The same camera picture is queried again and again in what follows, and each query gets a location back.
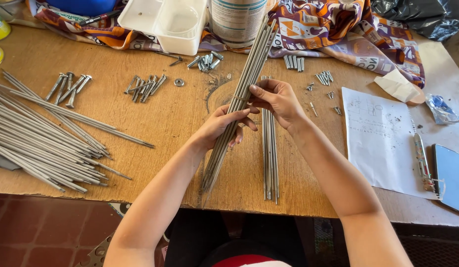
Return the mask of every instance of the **person's right hand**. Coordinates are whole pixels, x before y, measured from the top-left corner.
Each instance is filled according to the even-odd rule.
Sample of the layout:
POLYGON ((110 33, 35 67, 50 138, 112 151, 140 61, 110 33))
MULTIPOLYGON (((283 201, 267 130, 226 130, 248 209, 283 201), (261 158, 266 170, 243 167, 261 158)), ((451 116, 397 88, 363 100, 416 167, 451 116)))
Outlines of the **person's right hand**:
POLYGON ((295 97, 292 86, 286 82, 265 79, 251 85, 249 90, 253 94, 249 102, 255 107, 269 110, 289 133, 295 124, 308 119, 295 97))

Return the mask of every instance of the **white tissue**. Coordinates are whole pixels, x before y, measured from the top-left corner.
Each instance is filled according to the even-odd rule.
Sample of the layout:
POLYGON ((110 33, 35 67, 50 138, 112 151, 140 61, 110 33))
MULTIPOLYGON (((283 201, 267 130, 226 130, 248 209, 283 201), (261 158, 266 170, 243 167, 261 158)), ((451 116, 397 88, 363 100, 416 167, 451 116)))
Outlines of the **white tissue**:
POLYGON ((391 71, 383 77, 376 77, 375 83, 388 94, 405 103, 420 94, 398 69, 391 71))

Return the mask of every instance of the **wooden table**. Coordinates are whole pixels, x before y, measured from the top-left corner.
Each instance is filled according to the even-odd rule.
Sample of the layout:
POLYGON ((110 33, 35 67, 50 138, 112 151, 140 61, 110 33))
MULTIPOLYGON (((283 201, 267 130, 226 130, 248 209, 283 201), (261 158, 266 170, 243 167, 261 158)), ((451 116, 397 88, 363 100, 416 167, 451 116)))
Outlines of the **wooden table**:
MULTIPOLYGON (((421 58, 426 70, 425 92, 442 94, 459 113, 459 70, 440 43, 417 36, 421 58)), ((184 63, 173 67, 172 58, 148 51, 117 51, 74 42, 48 30, 14 26, 12 34, 0 42, 5 52, 1 67, 41 96, 45 96, 59 72, 73 71, 93 77, 89 87, 75 101, 76 112, 116 126, 119 130, 156 145, 150 149, 108 133, 80 124, 86 131, 107 145, 114 160, 100 160, 133 178, 126 180, 109 174, 109 187, 85 185, 89 190, 81 194, 72 190, 61 193, 21 170, 9 172, 0 169, 0 193, 29 194, 47 197, 133 202, 152 177, 185 143, 218 106, 226 104, 234 92, 246 55, 223 53, 225 60, 209 74, 185 66, 193 57, 184 57, 184 63), (168 81, 145 104, 132 103, 122 92, 135 74, 168 76, 168 81), (176 78, 185 80, 185 86, 176 87, 176 78)), ((268 59, 262 75, 292 84, 297 98, 312 119, 338 150, 346 155, 344 118, 333 106, 342 106, 341 87, 392 99, 373 79, 376 73, 343 63, 337 59, 306 58, 305 72, 287 71, 281 59, 268 59), (315 80, 314 74, 331 70, 334 77, 330 90, 335 99, 329 100, 328 88, 316 86, 305 90, 315 80), (315 118, 309 102, 316 106, 315 118)), ((0 83, 9 85, 1 75, 0 83)), ((33 106, 43 115, 46 112, 33 106)), ((425 145, 439 143, 459 152, 459 124, 435 125, 432 113, 425 105, 411 108, 416 124, 422 124, 420 133, 425 145)), ((251 118, 260 124, 261 116, 251 118)), ((276 127, 280 175, 280 201, 264 201, 262 183, 262 132, 253 133, 244 128, 244 142, 230 149, 226 155, 219 179, 205 208, 245 212, 263 212, 284 215, 336 217, 328 199, 310 168, 299 154, 289 134, 276 127)), ((182 202, 183 207, 201 208, 204 198, 199 192, 209 153, 200 165, 182 202)), ((459 216, 430 200, 375 188, 392 222, 441 224, 459 226, 459 216)))

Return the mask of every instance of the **red tile floor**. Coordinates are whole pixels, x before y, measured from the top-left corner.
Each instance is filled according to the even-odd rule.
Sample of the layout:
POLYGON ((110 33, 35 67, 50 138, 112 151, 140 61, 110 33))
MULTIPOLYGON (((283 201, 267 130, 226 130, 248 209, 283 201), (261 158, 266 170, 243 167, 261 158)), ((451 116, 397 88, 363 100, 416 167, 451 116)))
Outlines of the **red tile floor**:
POLYGON ((0 267, 74 267, 120 221, 106 202, 0 194, 0 267))

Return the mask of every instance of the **smartphone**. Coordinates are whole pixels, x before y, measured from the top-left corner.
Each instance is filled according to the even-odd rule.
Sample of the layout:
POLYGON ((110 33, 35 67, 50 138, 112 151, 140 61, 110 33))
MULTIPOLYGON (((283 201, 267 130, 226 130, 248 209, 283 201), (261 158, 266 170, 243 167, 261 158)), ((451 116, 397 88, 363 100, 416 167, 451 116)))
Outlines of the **smartphone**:
MULTIPOLYGON (((432 150, 435 177, 446 183, 446 192, 439 202, 459 212, 459 154, 439 144, 432 145, 432 150)), ((436 193, 442 192, 443 188, 442 183, 435 181, 436 193)))

